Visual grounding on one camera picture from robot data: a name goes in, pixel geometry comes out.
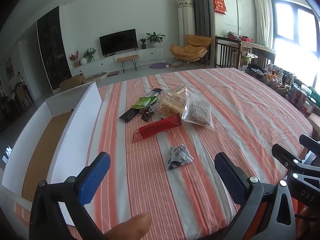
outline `tv stand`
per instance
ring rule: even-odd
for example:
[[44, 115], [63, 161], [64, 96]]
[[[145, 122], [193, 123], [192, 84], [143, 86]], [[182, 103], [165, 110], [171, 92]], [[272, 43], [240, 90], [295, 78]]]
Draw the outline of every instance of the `tv stand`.
[[137, 63], [126, 62], [126, 68], [136, 68], [138, 66], [147, 66], [153, 63], [165, 62], [164, 48], [137, 49], [122, 53], [114, 53], [111, 56], [105, 56], [71, 69], [72, 76], [84, 74], [85, 77], [93, 76], [102, 72], [112, 72], [123, 70], [121, 58], [136, 57]]
[[111, 53], [109, 55], [104, 55], [104, 57], [111, 57], [111, 56], [114, 56], [114, 55], [115, 55], [115, 53]]

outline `red snack wrapper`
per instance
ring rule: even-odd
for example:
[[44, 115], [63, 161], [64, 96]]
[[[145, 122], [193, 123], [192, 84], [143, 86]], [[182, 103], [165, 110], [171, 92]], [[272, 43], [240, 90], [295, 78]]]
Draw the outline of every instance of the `red snack wrapper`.
[[132, 142], [150, 137], [156, 133], [166, 131], [168, 129], [182, 125], [180, 114], [175, 114], [166, 119], [140, 127], [133, 132]]

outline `striped bedsheet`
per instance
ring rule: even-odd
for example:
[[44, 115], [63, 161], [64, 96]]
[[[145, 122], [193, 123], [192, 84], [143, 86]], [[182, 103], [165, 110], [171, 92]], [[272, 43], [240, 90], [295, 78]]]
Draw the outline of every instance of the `striped bedsheet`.
[[[140, 115], [118, 119], [153, 88], [173, 90], [183, 84], [211, 104], [214, 129], [190, 123], [132, 143], [133, 131], [146, 123]], [[214, 168], [225, 152], [248, 176], [277, 183], [286, 170], [273, 158], [275, 143], [303, 156], [299, 136], [312, 126], [289, 102], [236, 69], [205, 69], [158, 74], [99, 89], [104, 96], [88, 151], [87, 163], [105, 151], [111, 167], [88, 212], [102, 232], [148, 212], [146, 240], [198, 239], [227, 226], [236, 214]], [[158, 121], [159, 115], [152, 117]], [[167, 171], [170, 146], [184, 143], [194, 162]], [[80, 236], [73, 228], [72, 234]]]

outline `wooden bench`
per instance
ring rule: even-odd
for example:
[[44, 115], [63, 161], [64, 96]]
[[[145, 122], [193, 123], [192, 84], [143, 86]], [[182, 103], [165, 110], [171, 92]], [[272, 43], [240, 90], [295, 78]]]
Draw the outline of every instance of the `wooden bench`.
[[124, 62], [127, 60], [132, 60], [134, 69], [137, 70], [136, 58], [139, 58], [138, 54], [127, 56], [127, 57], [121, 57], [117, 59], [117, 62], [121, 62], [123, 73], [124, 73]]

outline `white curtain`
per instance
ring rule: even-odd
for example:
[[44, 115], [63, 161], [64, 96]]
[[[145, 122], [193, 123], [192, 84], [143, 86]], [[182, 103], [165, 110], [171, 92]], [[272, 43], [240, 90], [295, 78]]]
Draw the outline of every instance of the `white curtain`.
[[180, 47], [186, 44], [186, 34], [196, 35], [193, 0], [177, 0]]
[[273, 17], [270, 0], [254, 0], [257, 9], [257, 43], [271, 48]]

